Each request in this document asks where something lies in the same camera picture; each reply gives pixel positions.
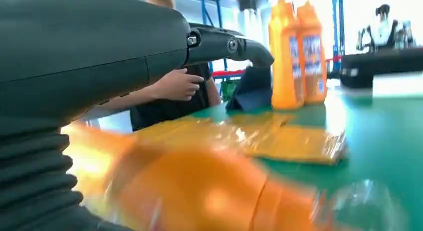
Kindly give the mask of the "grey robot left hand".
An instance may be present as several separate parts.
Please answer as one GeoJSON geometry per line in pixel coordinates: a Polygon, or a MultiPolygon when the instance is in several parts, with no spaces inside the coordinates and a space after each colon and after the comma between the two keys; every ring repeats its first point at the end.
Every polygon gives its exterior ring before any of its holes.
{"type": "Polygon", "coordinates": [[[55,131],[184,65],[274,60],[240,33],[140,0],[0,0],[0,137],[55,131]]]}

